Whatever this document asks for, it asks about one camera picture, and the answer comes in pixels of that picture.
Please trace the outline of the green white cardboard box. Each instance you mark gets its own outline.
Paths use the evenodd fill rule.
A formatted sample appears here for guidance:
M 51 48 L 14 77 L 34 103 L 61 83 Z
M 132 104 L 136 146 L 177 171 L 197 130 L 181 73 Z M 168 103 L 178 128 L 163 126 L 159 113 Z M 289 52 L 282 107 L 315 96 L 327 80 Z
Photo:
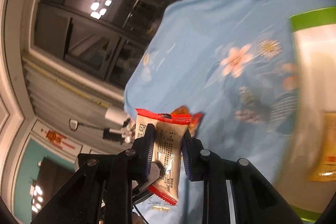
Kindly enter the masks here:
M 335 194 L 335 7 L 291 16 L 298 105 L 276 188 L 314 223 Z

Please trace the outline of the cream red snack packet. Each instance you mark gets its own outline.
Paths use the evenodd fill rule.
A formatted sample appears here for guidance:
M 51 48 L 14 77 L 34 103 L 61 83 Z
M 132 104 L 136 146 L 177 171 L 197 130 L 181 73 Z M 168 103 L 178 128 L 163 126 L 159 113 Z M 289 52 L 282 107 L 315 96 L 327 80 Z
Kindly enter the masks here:
M 154 125 L 152 161 L 163 166 L 163 176 L 148 190 L 174 206 L 178 202 L 182 139 L 191 122 L 191 115 L 153 113 L 145 109 L 137 109 L 136 112 L 135 137 L 142 137 L 147 125 Z

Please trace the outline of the orange snack packet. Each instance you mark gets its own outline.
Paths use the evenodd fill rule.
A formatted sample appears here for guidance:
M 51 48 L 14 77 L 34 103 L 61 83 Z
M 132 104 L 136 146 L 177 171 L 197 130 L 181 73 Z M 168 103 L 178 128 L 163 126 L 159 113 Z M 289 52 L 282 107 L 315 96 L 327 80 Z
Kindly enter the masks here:
M 171 115 L 184 115 L 184 114 L 190 114 L 190 112 L 189 112 L 189 109 L 187 108 L 187 106 L 182 105 L 180 107 L 177 107 L 170 114 Z

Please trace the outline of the black television screen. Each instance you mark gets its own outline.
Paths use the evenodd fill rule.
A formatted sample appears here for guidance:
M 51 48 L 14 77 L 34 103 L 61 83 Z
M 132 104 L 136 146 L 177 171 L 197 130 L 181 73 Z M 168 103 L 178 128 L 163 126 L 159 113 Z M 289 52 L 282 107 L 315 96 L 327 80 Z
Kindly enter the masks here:
M 37 179 L 32 181 L 31 219 L 74 174 L 74 171 L 66 169 L 47 157 L 39 162 L 38 167 Z

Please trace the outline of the red chinese knot decoration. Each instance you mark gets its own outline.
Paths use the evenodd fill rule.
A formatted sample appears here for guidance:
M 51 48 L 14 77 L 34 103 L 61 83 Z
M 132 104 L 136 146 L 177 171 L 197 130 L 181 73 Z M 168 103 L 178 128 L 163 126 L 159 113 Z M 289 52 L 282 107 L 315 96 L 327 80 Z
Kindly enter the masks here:
M 56 131 L 52 131 L 52 130 L 44 130 L 41 129 L 41 133 L 43 133 L 45 135 L 45 138 L 51 143 L 53 144 L 55 147 L 59 148 L 59 149 L 64 149 L 64 147 L 68 147 L 70 149 L 75 149 L 74 146 L 68 144 L 67 142 L 65 142 L 66 137 L 63 136 L 62 134 L 56 132 Z

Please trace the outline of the white vase with flowers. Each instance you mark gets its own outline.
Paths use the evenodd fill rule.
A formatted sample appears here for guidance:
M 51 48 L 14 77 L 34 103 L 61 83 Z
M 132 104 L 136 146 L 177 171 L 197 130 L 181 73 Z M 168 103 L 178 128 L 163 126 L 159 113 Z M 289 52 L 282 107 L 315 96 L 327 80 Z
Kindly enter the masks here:
M 135 138 L 135 120 L 131 116 L 127 115 L 126 112 L 114 106 L 109 106 L 106 113 L 105 119 L 110 122 L 115 123 L 120 126 L 123 137 L 125 137 L 125 143 L 129 144 L 134 141 Z

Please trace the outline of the black floor lamp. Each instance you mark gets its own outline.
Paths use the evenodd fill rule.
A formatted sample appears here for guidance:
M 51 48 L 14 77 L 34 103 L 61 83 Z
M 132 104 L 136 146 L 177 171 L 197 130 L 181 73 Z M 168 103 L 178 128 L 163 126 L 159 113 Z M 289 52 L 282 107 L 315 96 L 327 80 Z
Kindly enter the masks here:
M 119 142 L 120 144 L 125 143 L 125 137 L 123 137 L 122 132 L 120 130 L 114 130 L 112 128 L 107 128 L 107 127 L 102 128 L 102 127 L 92 126 L 92 125 L 79 122 L 78 120 L 75 120 L 75 119 L 69 120 L 69 127 L 70 127 L 70 130 L 72 131 L 77 131 L 79 127 L 100 130 L 103 133 L 102 138 L 104 140 L 115 141 L 115 142 Z

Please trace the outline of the light blue floral tablecloth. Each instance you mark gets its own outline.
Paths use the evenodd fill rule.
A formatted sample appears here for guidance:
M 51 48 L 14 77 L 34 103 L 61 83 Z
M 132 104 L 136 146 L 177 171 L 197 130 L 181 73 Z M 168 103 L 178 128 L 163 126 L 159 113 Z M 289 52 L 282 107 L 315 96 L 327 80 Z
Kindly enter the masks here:
M 246 158 L 270 181 L 295 127 L 295 14 L 335 0 L 180 0 L 161 24 L 124 90 L 124 109 L 201 113 L 195 136 L 223 159 Z

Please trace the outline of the dark glass window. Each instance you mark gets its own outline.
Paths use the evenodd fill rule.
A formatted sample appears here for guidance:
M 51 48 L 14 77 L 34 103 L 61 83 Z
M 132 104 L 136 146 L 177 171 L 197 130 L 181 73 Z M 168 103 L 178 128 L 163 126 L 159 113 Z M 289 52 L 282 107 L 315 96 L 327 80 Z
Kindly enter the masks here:
M 123 89 L 176 1 L 40 0 L 34 44 Z

